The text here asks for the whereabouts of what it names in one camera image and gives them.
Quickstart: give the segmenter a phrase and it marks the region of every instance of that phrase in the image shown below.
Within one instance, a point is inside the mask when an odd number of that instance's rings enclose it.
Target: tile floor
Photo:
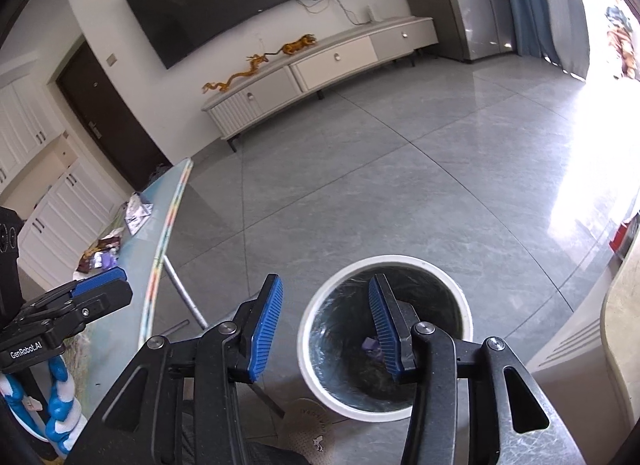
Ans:
[[[384,66],[258,125],[237,154],[223,142],[199,153],[168,255],[212,322],[280,274],[286,301],[262,385],[283,407],[310,395],[295,348],[307,302],[371,255],[441,267],[466,294],[476,341],[505,337],[526,362],[602,273],[612,218],[632,199],[611,181],[606,146],[638,155],[613,142],[609,129],[626,124],[595,102],[533,58]],[[163,278],[156,333],[184,318]],[[191,320],[174,337],[197,332]],[[240,397],[247,437],[272,443],[274,417],[248,389]],[[335,422],[336,463],[399,462],[407,421]]]

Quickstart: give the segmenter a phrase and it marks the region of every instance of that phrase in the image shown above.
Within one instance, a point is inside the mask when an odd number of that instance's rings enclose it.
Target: table leg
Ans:
[[[185,289],[180,280],[180,277],[178,277],[178,274],[175,273],[174,266],[171,264],[171,261],[169,261],[169,258],[165,255],[162,258],[162,262],[164,263],[164,269],[166,270],[166,274],[169,276],[169,280],[174,285],[174,288],[180,295],[182,301],[184,301],[187,308],[189,308],[191,315],[193,315],[193,318],[200,325],[200,327],[203,330],[206,330],[209,327],[209,323],[207,323],[204,315],[202,315],[196,304],[193,302],[191,295],[189,295],[189,292],[187,292],[187,290]]]

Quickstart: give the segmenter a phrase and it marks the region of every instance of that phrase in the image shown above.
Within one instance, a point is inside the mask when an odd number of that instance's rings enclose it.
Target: drawer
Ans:
[[[313,90],[351,72],[378,62],[369,37],[352,40],[293,65],[303,88]]]
[[[438,38],[433,21],[429,19],[373,33],[371,42],[378,59],[386,60],[402,57],[418,48],[436,44]]]

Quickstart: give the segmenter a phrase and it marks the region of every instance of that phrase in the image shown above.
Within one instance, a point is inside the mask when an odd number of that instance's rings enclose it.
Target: white wall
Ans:
[[[410,15],[406,0],[341,0],[361,21],[367,4],[383,17]],[[318,38],[352,25],[334,2],[311,15],[295,1],[257,15],[219,35],[167,70],[125,0],[69,0],[96,57],[131,111],[171,162],[192,156],[220,133],[200,111],[210,95],[205,82],[226,80],[244,70],[246,57],[277,50],[305,33]],[[118,61],[106,65],[115,54]]]

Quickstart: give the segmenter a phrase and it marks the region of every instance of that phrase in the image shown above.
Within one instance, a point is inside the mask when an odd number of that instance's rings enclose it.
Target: white cabinet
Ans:
[[[202,108],[223,140],[333,83],[438,41],[430,17],[374,22],[319,40],[312,48],[283,56],[253,77],[210,98]]]
[[[0,191],[53,140],[52,113],[28,76],[0,88]]]
[[[377,62],[376,51],[367,36],[311,55],[291,68],[300,85],[310,91]]]
[[[274,109],[284,107],[299,98],[301,94],[302,91],[287,66],[231,95],[209,109],[209,114],[220,128],[222,138],[226,140]]]
[[[76,161],[25,223],[18,236],[18,263],[45,289],[67,283],[121,201],[87,162]]]

